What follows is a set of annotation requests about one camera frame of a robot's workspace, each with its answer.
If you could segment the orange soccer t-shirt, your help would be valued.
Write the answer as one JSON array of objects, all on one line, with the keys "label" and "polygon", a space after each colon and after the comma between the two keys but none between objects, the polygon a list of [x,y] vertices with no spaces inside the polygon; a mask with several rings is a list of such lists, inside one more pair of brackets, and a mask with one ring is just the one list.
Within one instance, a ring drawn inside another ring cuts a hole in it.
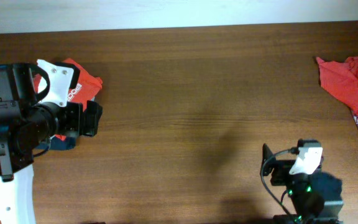
[{"label": "orange soccer t-shirt", "polygon": [[38,59],[37,66],[47,73],[36,84],[43,94],[33,116],[37,139],[95,136],[103,108],[94,98],[102,89],[102,79],[70,58],[55,63]]}]

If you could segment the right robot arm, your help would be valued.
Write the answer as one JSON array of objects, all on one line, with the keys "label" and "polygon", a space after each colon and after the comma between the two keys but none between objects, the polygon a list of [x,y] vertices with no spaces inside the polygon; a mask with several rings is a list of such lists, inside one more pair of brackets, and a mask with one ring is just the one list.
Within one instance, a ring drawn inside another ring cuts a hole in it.
[{"label": "right robot arm", "polygon": [[342,180],[323,172],[323,161],[323,147],[315,139],[299,139],[295,147],[276,153],[263,144],[260,179],[284,211],[273,216],[274,223],[342,222]]}]

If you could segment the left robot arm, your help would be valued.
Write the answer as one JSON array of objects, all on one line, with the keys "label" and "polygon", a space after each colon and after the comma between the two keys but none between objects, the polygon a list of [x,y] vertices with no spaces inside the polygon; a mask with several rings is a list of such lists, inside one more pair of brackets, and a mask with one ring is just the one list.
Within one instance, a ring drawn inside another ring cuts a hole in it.
[{"label": "left robot arm", "polygon": [[80,69],[71,63],[0,65],[0,223],[34,223],[34,149],[54,135],[93,137],[103,113],[95,101],[68,101]]}]

